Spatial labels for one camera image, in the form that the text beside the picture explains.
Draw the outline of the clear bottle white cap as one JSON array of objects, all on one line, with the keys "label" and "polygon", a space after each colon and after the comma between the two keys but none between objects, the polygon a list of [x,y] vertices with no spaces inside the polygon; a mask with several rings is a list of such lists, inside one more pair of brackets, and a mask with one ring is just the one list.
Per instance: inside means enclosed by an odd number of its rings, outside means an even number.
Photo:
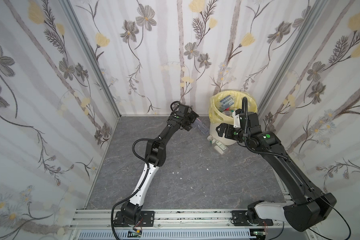
[{"label": "clear bottle white cap", "polygon": [[225,110],[225,111],[223,111],[223,114],[224,114],[225,116],[227,116],[227,117],[230,117],[230,118],[232,118],[232,117],[234,116],[234,113],[235,113],[235,111],[232,111],[232,110]]}]

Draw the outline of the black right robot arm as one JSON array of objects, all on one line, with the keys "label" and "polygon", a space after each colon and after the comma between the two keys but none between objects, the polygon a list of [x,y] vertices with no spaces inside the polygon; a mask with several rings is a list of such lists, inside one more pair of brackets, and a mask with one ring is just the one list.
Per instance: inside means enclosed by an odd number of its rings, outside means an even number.
[{"label": "black right robot arm", "polygon": [[216,127],[219,137],[245,144],[246,148],[262,156],[286,185],[292,204],[257,201],[248,205],[246,220],[258,225],[263,220],[287,222],[303,232],[325,220],[337,200],[313,184],[286,152],[281,140],[272,131],[262,131],[256,113],[240,113],[239,126],[222,123]]}]

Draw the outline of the clear bottle blue tint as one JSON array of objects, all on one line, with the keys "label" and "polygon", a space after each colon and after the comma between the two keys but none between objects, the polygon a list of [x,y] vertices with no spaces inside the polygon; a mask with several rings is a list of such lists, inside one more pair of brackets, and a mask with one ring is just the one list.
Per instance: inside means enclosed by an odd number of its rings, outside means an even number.
[{"label": "clear bottle blue tint", "polygon": [[199,118],[196,118],[192,124],[193,128],[198,129],[202,134],[209,136],[210,129]]}]

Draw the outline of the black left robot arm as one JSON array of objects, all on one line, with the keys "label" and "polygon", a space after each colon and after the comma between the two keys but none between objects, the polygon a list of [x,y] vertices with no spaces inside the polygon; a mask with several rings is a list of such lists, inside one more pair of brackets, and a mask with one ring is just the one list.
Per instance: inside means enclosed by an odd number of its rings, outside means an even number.
[{"label": "black left robot arm", "polygon": [[114,204],[111,211],[111,226],[117,222],[136,226],[141,221],[141,212],[151,182],[166,161],[167,144],[178,130],[190,131],[192,124],[199,117],[192,107],[174,101],[170,105],[171,114],[163,131],[154,139],[138,139],[133,143],[133,154],[145,165],[142,175],[133,191],[127,198]]}]

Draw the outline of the blue label clear bottle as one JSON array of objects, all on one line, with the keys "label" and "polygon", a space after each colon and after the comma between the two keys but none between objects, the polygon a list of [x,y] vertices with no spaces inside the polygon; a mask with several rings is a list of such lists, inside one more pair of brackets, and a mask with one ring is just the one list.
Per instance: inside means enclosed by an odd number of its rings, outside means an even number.
[{"label": "blue label clear bottle", "polygon": [[224,112],[226,109],[229,109],[235,103],[234,98],[231,95],[225,96],[222,100],[219,101],[220,112]]}]

